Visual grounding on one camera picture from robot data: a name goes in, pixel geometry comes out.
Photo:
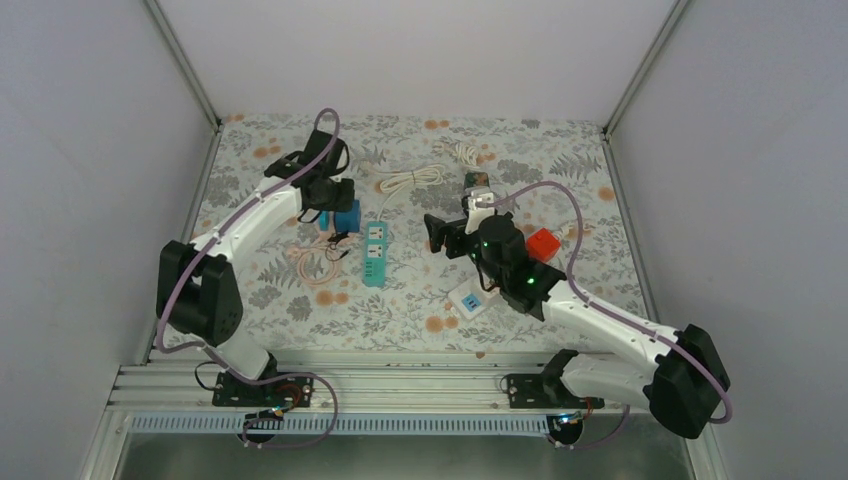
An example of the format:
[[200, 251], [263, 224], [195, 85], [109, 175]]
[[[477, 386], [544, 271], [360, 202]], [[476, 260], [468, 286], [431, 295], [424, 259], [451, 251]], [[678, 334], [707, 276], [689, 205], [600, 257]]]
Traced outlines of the dark green cube socket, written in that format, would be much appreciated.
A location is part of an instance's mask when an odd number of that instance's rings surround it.
[[475, 189], [475, 188], [489, 188], [490, 180], [489, 176], [486, 172], [483, 171], [468, 171], [464, 174], [463, 178], [463, 188], [464, 189]]

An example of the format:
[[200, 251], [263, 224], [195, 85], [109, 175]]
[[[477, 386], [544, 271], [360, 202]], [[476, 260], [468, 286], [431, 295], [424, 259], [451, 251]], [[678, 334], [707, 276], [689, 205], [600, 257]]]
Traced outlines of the black plug adapter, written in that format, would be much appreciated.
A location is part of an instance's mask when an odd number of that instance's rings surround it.
[[349, 232], [338, 232], [330, 236], [324, 249], [325, 258], [333, 263], [345, 258], [350, 253], [350, 250], [345, 247], [349, 239]]

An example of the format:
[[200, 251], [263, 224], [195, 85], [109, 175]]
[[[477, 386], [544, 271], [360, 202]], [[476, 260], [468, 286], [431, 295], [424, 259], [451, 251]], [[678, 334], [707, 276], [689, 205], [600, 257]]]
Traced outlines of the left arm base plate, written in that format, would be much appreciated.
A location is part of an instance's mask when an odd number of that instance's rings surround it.
[[229, 373], [221, 373], [211, 403], [215, 407], [308, 408], [314, 383], [312, 378], [287, 376], [270, 384], [249, 385]]

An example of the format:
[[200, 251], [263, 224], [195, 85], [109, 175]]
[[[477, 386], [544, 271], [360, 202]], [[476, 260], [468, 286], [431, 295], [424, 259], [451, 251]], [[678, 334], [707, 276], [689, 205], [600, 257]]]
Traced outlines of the teal power strip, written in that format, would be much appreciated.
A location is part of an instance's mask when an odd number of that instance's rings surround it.
[[363, 282], [367, 287], [382, 288], [386, 283], [387, 224], [382, 221], [368, 222], [364, 241]]

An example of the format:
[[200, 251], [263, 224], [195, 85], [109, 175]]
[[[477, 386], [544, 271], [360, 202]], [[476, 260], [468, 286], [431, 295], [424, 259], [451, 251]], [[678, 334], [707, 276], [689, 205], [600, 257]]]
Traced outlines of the red cube socket adapter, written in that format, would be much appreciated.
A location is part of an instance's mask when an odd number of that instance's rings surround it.
[[557, 256], [562, 243], [550, 230], [541, 228], [526, 239], [525, 246], [530, 258], [547, 263]]

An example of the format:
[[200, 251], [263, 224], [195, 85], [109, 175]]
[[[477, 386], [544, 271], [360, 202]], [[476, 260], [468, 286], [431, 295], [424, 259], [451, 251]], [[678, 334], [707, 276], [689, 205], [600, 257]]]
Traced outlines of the blue square plug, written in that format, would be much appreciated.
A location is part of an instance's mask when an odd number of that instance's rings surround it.
[[327, 232], [330, 229], [331, 215], [328, 211], [322, 211], [318, 217], [319, 229]]

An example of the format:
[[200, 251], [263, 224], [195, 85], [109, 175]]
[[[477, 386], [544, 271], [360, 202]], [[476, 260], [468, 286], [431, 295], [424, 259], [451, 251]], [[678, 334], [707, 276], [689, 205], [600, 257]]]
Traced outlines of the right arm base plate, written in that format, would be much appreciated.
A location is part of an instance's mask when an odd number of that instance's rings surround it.
[[577, 397], [567, 390], [550, 393], [540, 374], [511, 373], [501, 378], [499, 388], [507, 396], [511, 409], [588, 409], [604, 408], [597, 397]]

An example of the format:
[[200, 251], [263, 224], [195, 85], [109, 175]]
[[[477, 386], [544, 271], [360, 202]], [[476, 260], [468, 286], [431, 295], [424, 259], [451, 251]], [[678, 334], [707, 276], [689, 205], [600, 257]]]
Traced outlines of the floral patterned table mat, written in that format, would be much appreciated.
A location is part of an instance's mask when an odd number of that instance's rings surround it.
[[338, 262], [324, 256], [327, 236], [311, 217], [292, 218], [250, 254], [239, 274], [243, 326], [278, 350], [556, 351], [594, 350], [589, 337], [495, 305], [464, 319], [447, 295], [476, 274], [465, 258], [429, 248], [423, 218], [461, 216], [465, 165], [486, 172], [516, 226], [541, 228], [572, 251], [578, 283], [636, 315], [646, 304], [597, 125], [583, 121], [347, 116], [348, 144], [364, 221], [388, 226], [386, 283], [363, 282], [361, 235]]

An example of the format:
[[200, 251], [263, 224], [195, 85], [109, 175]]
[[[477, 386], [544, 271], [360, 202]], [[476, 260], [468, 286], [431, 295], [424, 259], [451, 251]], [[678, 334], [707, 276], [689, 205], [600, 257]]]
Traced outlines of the white multicolour power strip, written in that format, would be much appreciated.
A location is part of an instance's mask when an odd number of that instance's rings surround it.
[[472, 320], [487, 311], [500, 299], [497, 287], [486, 291], [476, 278], [468, 278], [447, 295], [451, 304], [466, 320]]

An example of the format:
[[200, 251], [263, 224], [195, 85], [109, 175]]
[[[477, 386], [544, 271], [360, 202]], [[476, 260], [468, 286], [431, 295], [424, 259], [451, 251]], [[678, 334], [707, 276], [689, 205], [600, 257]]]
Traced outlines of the dark blue cube socket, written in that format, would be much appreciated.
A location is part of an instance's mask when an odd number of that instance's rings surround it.
[[335, 212], [333, 226], [336, 233], [359, 233], [361, 229], [361, 205], [354, 199], [352, 207], [346, 212]]

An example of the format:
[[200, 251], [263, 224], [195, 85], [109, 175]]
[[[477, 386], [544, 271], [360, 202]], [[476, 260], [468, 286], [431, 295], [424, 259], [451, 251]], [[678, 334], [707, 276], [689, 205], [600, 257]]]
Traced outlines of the aluminium rail base frame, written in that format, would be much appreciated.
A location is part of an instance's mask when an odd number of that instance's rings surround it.
[[[507, 410], [504, 376], [536, 373], [550, 352], [378, 352], [282, 350], [285, 372], [312, 372], [336, 391], [343, 413], [495, 414]], [[153, 353], [118, 370], [107, 407], [124, 411], [210, 411], [220, 369], [198, 352]]]

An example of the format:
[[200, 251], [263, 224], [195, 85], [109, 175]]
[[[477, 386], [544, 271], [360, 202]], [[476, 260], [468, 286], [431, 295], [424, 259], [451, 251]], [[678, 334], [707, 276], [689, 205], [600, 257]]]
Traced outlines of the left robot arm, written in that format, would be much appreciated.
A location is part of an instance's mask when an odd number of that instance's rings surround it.
[[315, 129], [306, 146], [279, 158], [254, 190], [219, 224], [193, 241], [172, 240], [161, 250], [154, 340], [161, 353], [197, 348], [239, 380], [238, 390], [255, 405], [278, 391], [273, 355], [241, 322], [237, 275], [248, 255], [286, 221], [309, 210], [348, 212], [353, 180], [346, 143]]

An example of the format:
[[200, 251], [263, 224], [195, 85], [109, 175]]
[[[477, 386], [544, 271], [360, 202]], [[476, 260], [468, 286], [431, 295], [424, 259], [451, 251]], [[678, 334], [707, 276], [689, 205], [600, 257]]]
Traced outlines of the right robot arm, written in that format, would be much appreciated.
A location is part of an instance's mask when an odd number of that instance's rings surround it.
[[545, 366], [541, 391], [555, 407], [575, 398], [600, 398], [650, 412], [668, 431], [698, 438], [709, 424], [732, 416], [730, 379], [709, 333], [679, 330], [635, 316], [590, 296], [562, 270], [530, 256], [509, 214], [484, 219], [473, 232], [463, 220], [423, 218], [434, 253], [468, 258], [485, 290], [513, 310], [565, 326], [615, 354], [604, 360], [575, 350]]

